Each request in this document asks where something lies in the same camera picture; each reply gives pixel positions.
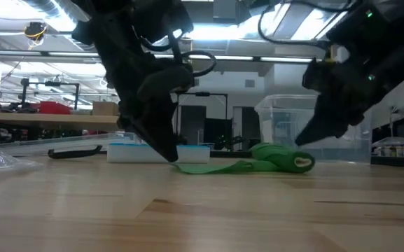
ceiling duct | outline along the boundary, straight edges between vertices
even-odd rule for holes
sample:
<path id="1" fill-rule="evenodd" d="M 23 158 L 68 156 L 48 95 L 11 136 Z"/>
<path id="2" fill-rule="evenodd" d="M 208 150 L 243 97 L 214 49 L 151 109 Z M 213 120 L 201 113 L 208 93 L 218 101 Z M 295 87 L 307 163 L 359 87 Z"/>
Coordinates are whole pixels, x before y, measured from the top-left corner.
<path id="1" fill-rule="evenodd" d="M 71 1 L 63 0 L 21 0 L 40 13 L 44 13 L 45 22 L 60 32 L 71 32 L 79 20 L 88 21 L 88 17 Z M 85 45 L 77 40 L 67 37 L 74 45 L 84 51 L 96 51 L 93 45 Z"/>

wall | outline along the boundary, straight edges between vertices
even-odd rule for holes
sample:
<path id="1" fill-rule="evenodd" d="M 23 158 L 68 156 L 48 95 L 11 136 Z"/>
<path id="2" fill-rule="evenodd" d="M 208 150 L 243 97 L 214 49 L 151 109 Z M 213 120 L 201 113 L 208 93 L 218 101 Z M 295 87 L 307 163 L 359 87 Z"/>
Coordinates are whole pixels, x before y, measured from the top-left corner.
<path id="1" fill-rule="evenodd" d="M 245 80 L 255 80 L 255 87 L 245 87 Z M 235 106 L 256 106 L 263 99 L 264 78 L 251 72 L 209 73 L 199 80 L 199 86 L 189 92 L 228 94 L 228 119 L 232 118 Z M 196 97 L 181 95 L 181 106 L 206 106 L 207 118 L 225 119 L 225 97 Z"/>
<path id="2" fill-rule="evenodd" d="M 302 76 L 306 68 L 306 64 L 275 64 L 265 76 L 265 96 L 316 94 L 315 91 L 302 86 Z"/>
<path id="3" fill-rule="evenodd" d="M 390 106 L 404 106 L 404 82 L 393 89 L 383 100 L 372 108 L 372 128 L 377 128 L 390 122 Z M 401 115 L 393 115 L 393 119 L 399 119 Z"/>

green strap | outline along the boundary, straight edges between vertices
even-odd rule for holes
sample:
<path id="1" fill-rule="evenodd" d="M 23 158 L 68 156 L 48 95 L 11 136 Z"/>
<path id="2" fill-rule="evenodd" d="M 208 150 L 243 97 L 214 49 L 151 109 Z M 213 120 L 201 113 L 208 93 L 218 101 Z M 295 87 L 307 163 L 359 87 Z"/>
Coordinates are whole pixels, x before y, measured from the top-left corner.
<path id="1" fill-rule="evenodd" d="M 232 165 L 174 164 L 174 166 L 186 174 L 241 174 L 247 172 L 305 173 L 315 165 L 315 159 L 310 154 L 280 145 L 260 143 L 250 151 L 254 160 L 240 160 Z"/>

wooden table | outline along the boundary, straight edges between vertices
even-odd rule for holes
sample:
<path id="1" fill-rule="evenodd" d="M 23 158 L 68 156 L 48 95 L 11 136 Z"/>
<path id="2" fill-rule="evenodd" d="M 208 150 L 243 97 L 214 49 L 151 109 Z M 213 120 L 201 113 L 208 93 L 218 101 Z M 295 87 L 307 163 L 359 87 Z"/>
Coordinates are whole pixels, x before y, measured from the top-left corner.
<path id="1" fill-rule="evenodd" d="M 404 251 L 399 167 L 192 176 L 103 155 L 32 159 L 46 168 L 0 173 L 0 252 Z"/>
<path id="2" fill-rule="evenodd" d="M 0 113 L 0 124 L 58 130 L 116 131 L 117 116 Z"/>

ceiling light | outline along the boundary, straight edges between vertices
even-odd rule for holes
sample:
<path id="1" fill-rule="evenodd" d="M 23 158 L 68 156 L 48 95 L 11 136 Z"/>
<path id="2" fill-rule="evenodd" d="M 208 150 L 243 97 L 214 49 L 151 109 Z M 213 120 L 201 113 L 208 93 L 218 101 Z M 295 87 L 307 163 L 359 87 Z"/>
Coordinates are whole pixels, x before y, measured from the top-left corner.
<path id="1" fill-rule="evenodd" d="M 164 54 L 155 54 L 155 58 L 157 59 L 173 59 L 173 55 L 164 55 Z"/>
<path id="2" fill-rule="evenodd" d="M 218 60 L 244 60 L 244 61 L 253 60 L 253 57 L 251 57 L 251 56 L 225 56 L 225 55 L 219 55 L 219 56 L 215 56 L 215 57 Z M 204 56 L 204 55 L 191 55 L 191 56 L 189 56 L 189 58 L 192 59 L 192 60 L 209 60 L 209 57 Z"/>
<path id="3" fill-rule="evenodd" d="M 194 30 L 187 33 L 185 37 L 188 39 L 201 41 L 240 39 L 237 25 L 220 26 L 214 24 L 195 24 Z"/>
<path id="4" fill-rule="evenodd" d="M 298 27 L 292 40 L 311 40 L 325 28 L 325 26 L 335 17 L 334 13 L 329 13 L 329 18 L 323 18 L 325 13 L 322 10 L 314 9 Z"/>
<path id="5" fill-rule="evenodd" d="M 331 30 L 340 20 L 347 14 L 348 12 L 342 12 L 340 13 L 328 26 L 326 26 L 320 33 L 315 36 L 316 39 L 321 39 L 329 30 Z"/>
<path id="6" fill-rule="evenodd" d="M 36 52 L 36 51 L 16 51 L 16 50 L 0 50 L 0 55 L 8 55 L 8 56 L 41 56 L 41 52 Z"/>
<path id="7" fill-rule="evenodd" d="M 97 53 L 92 52 L 49 52 L 49 55 L 57 57 L 99 57 Z"/>
<path id="8" fill-rule="evenodd" d="M 279 63 L 309 63 L 309 58 L 291 58 L 291 57 L 261 57 L 262 62 L 279 62 Z"/>

